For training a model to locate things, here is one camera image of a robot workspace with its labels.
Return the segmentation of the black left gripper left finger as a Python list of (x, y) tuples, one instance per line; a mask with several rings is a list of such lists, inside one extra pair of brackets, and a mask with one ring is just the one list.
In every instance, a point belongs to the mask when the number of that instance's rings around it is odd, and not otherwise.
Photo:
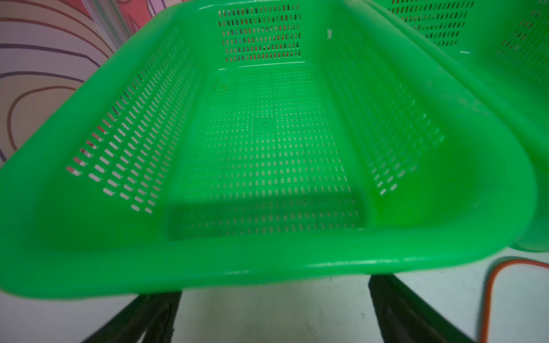
[(140, 295), (85, 341), (171, 342), (181, 295)]

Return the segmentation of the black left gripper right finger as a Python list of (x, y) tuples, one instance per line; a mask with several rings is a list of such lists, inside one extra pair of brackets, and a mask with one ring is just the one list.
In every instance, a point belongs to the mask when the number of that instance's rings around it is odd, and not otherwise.
[(384, 342), (472, 342), (395, 275), (369, 281)]

